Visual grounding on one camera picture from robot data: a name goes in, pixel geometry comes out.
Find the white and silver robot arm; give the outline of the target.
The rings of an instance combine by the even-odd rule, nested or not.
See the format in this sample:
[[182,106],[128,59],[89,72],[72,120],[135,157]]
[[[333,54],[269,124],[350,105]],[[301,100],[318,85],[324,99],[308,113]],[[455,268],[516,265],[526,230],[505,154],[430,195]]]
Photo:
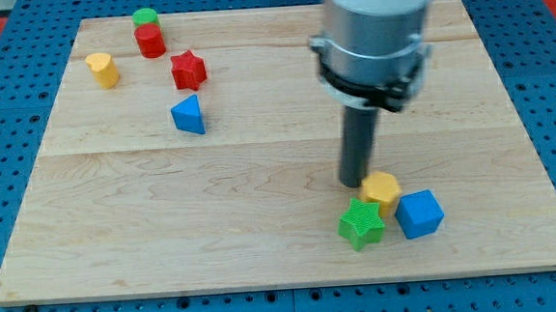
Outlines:
[[402,111],[425,81],[430,1],[322,0],[322,28],[310,48],[331,97],[352,109]]

